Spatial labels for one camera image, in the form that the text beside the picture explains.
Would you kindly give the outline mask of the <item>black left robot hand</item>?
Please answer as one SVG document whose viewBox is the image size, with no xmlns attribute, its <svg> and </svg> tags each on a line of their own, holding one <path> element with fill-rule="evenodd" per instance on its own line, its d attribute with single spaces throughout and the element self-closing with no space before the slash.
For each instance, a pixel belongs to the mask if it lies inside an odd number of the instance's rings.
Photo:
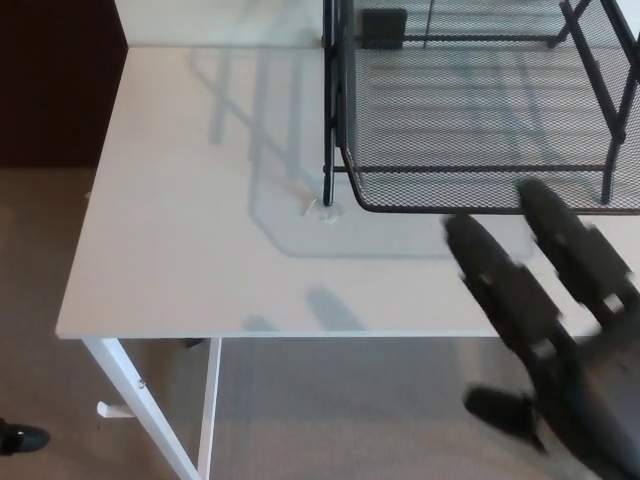
<svg viewBox="0 0 640 480">
<path fill-rule="evenodd" d="M 2 456 L 38 452 L 49 444 L 50 439 L 49 432 L 42 428 L 1 420 L 0 454 Z"/>
</svg>

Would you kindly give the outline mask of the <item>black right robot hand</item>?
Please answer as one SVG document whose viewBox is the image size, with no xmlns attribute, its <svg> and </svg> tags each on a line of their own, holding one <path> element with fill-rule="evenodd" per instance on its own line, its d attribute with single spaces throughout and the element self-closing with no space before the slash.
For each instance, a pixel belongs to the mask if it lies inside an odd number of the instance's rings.
<svg viewBox="0 0 640 480">
<path fill-rule="evenodd" d="M 462 280 L 533 385 L 515 394 L 472 385 L 465 409 L 483 423 L 549 454 L 561 447 L 596 479 L 639 475 L 639 292 L 606 237 L 584 224 L 546 184 L 517 187 L 540 250 L 560 282 L 599 323 L 576 341 L 533 274 L 467 214 L 443 223 Z"/>
</svg>

